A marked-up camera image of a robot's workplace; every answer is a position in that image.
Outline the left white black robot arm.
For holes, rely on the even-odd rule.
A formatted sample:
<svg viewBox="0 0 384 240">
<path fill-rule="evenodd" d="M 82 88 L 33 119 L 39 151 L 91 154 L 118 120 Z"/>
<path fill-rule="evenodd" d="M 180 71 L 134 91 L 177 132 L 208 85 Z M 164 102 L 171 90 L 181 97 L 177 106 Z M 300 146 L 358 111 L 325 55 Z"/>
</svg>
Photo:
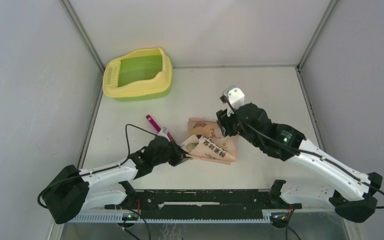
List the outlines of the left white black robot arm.
<svg viewBox="0 0 384 240">
<path fill-rule="evenodd" d="M 95 168 L 64 167 L 38 195 L 38 204 L 48 209 L 56 224 L 74 219 L 82 211 L 105 205 L 133 207 L 137 196 L 125 185 L 150 174 L 156 166 L 176 167 L 189 160 L 179 145 L 156 136 L 147 146 L 126 159 Z"/>
</svg>

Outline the magenta plastic scoop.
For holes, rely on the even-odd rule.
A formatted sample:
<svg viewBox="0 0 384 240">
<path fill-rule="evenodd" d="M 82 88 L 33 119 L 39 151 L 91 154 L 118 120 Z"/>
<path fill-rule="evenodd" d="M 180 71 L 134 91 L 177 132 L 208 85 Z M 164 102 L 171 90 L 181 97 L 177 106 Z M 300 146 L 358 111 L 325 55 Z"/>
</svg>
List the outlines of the magenta plastic scoop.
<svg viewBox="0 0 384 240">
<path fill-rule="evenodd" d="M 161 130 L 161 128 L 163 128 L 163 127 L 161 127 L 155 120 L 154 120 L 154 118 L 151 116 L 151 115 L 146 115 L 146 119 L 147 119 L 147 121 L 151 124 L 151 126 L 157 131 L 157 132 L 159 132 L 160 130 Z M 172 142 L 176 142 L 175 141 L 175 139 L 173 138 L 173 136 L 171 135 L 171 133 L 168 131 L 168 136 L 169 136 L 169 138 L 170 138 L 170 140 L 172 141 Z"/>
</svg>

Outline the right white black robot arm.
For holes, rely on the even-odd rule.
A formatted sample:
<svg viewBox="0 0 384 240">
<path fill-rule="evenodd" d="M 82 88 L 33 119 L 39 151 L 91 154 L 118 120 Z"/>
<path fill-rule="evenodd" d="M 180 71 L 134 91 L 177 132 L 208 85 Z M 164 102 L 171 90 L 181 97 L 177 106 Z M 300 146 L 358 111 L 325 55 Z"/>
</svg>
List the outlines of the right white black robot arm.
<svg viewBox="0 0 384 240">
<path fill-rule="evenodd" d="M 302 132 L 287 124 L 272 122 L 266 111 L 247 103 L 228 113 L 216 113 L 223 136 L 241 136 L 269 157 L 294 164 L 322 179 L 326 186 L 292 186 L 275 180 L 269 203 L 275 208 L 285 204 L 322 205 L 333 208 L 342 218 L 363 223 L 379 208 L 375 193 L 383 177 L 348 167 L 318 148 Z"/>
</svg>

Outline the pink cat litter bag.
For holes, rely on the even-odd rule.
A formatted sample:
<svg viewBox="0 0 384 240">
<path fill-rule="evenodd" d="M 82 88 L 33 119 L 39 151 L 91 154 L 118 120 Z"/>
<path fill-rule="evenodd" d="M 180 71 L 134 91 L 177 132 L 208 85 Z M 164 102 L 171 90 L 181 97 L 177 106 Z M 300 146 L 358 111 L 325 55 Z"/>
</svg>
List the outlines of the pink cat litter bag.
<svg viewBox="0 0 384 240">
<path fill-rule="evenodd" d="M 179 146 L 189 157 L 227 165 L 237 161 L 238 138 L 224 136 L 216 121 L 190 118 L 187 129 L 189 137 Z"/>
</svg>

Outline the yellow green litter box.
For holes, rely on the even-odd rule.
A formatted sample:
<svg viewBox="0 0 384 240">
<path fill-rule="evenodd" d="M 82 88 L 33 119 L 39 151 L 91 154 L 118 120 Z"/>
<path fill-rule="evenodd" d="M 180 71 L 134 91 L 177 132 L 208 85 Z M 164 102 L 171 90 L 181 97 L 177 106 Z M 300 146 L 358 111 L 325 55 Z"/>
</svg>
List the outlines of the yellow green litter box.
<svg viewBox="0 0 384 240">
<path fill-rule="evenodd" d="M 168 95 L 173 64 L 160 47 L 134 50 L 112 59 L 102 79 L 104 95 L 117 101 L 139 101 Z"/>
</svg>

